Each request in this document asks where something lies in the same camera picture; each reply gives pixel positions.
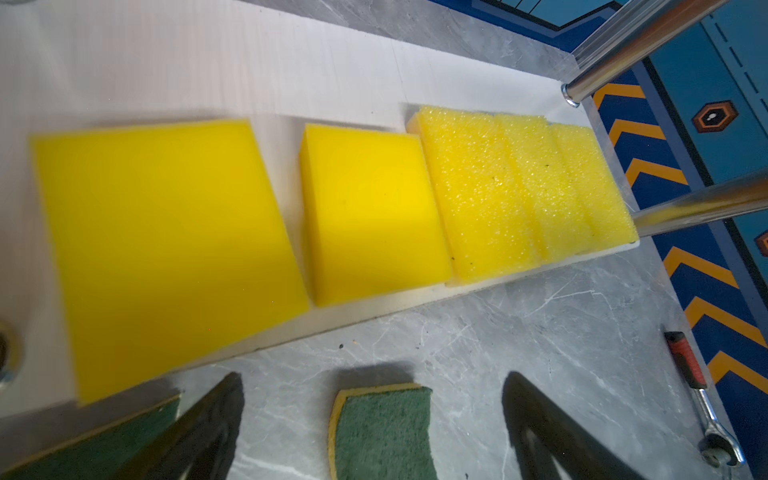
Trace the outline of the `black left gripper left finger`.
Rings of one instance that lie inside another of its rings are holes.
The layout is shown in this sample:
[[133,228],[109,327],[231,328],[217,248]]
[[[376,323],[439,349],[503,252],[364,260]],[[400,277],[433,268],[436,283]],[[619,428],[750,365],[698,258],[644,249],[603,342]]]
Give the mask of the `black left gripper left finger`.
[[226,478],[235,457],[244,405],[242,377],[231,372],[113,477]]

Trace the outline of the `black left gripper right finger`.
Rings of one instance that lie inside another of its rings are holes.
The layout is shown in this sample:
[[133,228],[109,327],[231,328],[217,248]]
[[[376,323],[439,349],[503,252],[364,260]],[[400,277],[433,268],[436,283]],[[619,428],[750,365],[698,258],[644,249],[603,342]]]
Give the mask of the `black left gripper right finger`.
[[642,477],[517,371],[505,380],[502,406],[524,479],[558,479],[558,466],[572,479]]

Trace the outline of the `yellow sponge stack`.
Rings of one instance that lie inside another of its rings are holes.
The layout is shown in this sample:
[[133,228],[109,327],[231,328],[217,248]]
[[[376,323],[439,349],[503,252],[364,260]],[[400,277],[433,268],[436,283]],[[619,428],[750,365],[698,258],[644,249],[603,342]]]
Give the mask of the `yellow sponge stack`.
[[299,162],[317,306],[452,279],[442,221],[417,136],[308,124]]

